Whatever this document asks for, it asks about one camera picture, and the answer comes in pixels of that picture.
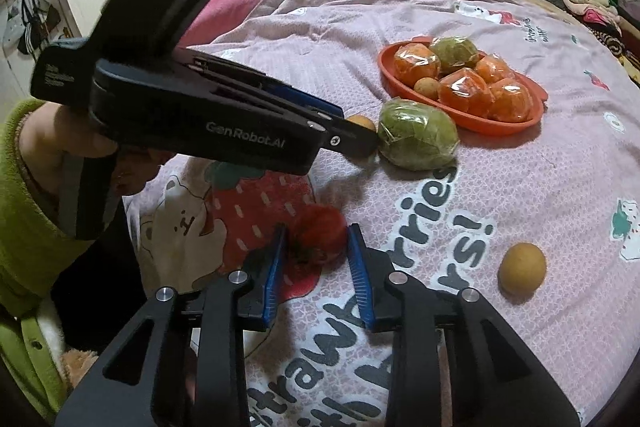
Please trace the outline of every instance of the bed sheet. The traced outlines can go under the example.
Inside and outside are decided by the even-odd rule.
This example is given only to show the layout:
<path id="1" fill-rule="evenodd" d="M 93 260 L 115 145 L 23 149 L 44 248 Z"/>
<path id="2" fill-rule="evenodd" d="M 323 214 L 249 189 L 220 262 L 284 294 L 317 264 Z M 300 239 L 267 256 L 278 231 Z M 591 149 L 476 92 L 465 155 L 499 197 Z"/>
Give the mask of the bed sheet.
<path id="1" fill-rule="evenodd" d="M 478 288 L 586 424 L 640 347 L 640 93 L 586 28 L 525 0 L 263 0 L 197 49 L 377 120 L 389 96 L 376 56 L 416 35 L 502 55 L 548 91 L 542 124 L 511 137 L 460 130 L 457 165 L 421 174 L 327 151 L 308 177 L 178 156 L 126 200 L 145 287 L 203 284 L 264 242 L 273 219 L 334 204 L 399 269 L 452 293 Z M 496 273 L 520 241 L 542 248 L 548 275 L 514 304 Z M 362 328 L 346 263 L 286 284 L 272 330 L 245 336 L 255 424 L 383 425 L 390 337 Z"/>

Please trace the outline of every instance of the yellow fruit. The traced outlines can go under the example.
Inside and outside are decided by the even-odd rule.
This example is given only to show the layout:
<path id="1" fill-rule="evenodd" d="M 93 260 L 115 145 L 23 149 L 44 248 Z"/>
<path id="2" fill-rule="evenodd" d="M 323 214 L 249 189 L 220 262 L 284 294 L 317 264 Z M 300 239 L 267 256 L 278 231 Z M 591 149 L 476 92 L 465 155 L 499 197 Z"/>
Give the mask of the yellow fruit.
<path id="1" fill-rule="evenodd" d="M 372 130 L 373 132 L 376 131 L 376 124 L 374 124 L 372 121 L 369 120 L 369 118 L 361 114 L 354 114 L 353 116 L 350 116 L 349 118 L 347 118 L 347 121 L 350 121 L 351 123 L 357 123 L 358 125 L 361 125 L 363 127 L 366 127 L 367 129 Z"/>
<path id="2" fill-rule="evenodd" d="M 438 99 L 438 86 L 440 83 L 435 78 L 421 78 L 415 83 L 414 91 L 431 100 Z"/>
<path id="3" fill-rule="evenodd" d="M 500 286 L 516 297 L 533 295 L 542 286 L 545 276 L 545 254 L 530 243 L 518 243 L 507 250 L 498 270 Z"/>

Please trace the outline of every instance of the stack of clothes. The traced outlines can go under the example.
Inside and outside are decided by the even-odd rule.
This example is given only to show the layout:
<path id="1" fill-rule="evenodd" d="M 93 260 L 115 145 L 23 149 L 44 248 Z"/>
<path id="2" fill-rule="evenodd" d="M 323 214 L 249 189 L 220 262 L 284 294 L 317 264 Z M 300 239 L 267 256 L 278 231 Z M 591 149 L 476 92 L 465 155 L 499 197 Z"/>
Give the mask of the stack of clothes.
<path id="1" fill-rule="evenodd" d="M 640 23 L 623 9 L 620 0 L 563 0 L 567 10 L 595 35 L 624 66 L 640 87 Z"/>

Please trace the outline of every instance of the plastic-wrapped green fruit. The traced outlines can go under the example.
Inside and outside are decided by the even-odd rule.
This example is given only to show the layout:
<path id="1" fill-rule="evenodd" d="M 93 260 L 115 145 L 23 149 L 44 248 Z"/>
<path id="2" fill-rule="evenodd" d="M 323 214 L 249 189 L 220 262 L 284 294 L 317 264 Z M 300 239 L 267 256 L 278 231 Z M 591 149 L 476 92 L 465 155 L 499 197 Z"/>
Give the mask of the plastic-wrapped green fruit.
<path id="1" fill-rule="evenodd" d="M 438 55 L 443 74 L 454 73 L 461 68 L 474 68 L 480 60 L 473 42 L 462 37 L 435 39 L 429 49 Z"/>
<path id="2" fill-rule="evenodd" d="M 380 153 L 393 165 L 427 171 L 449 164 L 459 144 L 456 124 L 430 105 L 394 98 L 382 106 Z"/>

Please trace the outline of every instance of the fruit bowl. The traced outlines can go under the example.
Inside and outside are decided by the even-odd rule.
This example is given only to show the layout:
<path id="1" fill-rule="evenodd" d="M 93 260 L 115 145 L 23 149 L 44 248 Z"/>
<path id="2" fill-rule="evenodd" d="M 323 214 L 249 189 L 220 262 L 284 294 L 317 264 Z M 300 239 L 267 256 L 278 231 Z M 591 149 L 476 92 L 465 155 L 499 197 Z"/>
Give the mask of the fruit bowl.
<path id="1" fill-rule="evenodd" d="M 433 107 L 437 107 L 438 109 L 446 112 L 460 127 L 464 127 L 465 129 L 481 134 L 507 136 L 524 131 L 525 129 L 540 123 L 540 120 L 542 120 L 542 114 L 545 112 L 543 102 L 546 102 L 549 96 L 537 83 L 531 80 L 528 76 L 518 73 L 517 71 L 514 71 L 517 81 L 524 84 L 524 86 L 529 89 L 531 98 L 533 99 L 533 107 L 531 108 L 530 113 L 531 118 L 530 120 L 522 123 L 503 123 L 495 120 L 489 120 L 487 118 L 480 118 L 479 116 L 473 116 L 472 114 L 458 111 L 457 109 L 453 109 L 452 107 L 440 102 L 431 100 L 430 98 L 415 92 L 411 87 L 405 86 L 395 76 L 394 55 L 396 54 L 396 51 L 411 42 L 419 42 L 425 46 L 430 46 L 432 41 L 433 38 L 431 37 L 415 37 L 411 41 L 391 44 L 380 52 L 380 55 L 378 55 L 378 65 L 380 67 L 380 71 L 382 71 L 383 85 L 386 92 L 391 96 L 399 96 L 400 98 L 405 98 L 407 100 L 414 100 L 415 102 L 433 105 Z M 479 54 L 481 58 L 486 57 L 486 53 L 482 51 L 480 51 Z"/>

